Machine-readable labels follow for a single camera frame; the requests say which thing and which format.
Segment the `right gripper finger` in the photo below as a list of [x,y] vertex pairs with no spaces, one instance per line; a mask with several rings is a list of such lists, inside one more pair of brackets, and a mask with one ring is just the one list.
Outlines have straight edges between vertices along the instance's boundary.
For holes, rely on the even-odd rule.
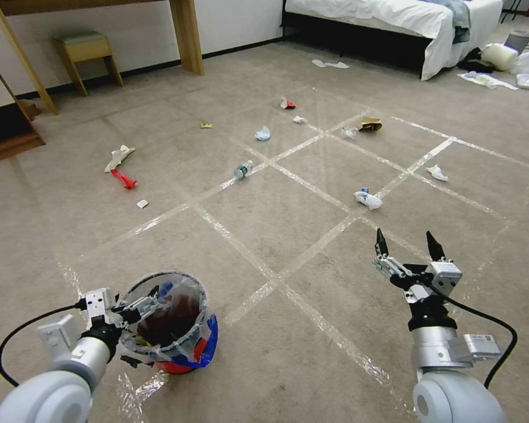
[[446,261],[442,245],[434,238],[430,231],[426,231],[427,247],[432,262]]
[[389,255],[386,239],[380,228],[378,228],[376,232],[376,243],[374,248],[376,255],[373,264],[388,280],[406,278],[409,276],[409,269]]

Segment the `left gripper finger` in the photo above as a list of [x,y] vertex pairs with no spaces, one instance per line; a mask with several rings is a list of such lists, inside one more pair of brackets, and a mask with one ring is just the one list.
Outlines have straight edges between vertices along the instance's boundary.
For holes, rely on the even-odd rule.
[[122,306],[122,320],[126,324],[135,324],[147,319],[160,305],[159,286],[154,286],[147,296],[127,301]]
[[142,364],[146,364],[145,348],[146,343],[144,341],[134,343],[123,343],[120,341],[118,342],[119,358],[131,367],[137,368]]

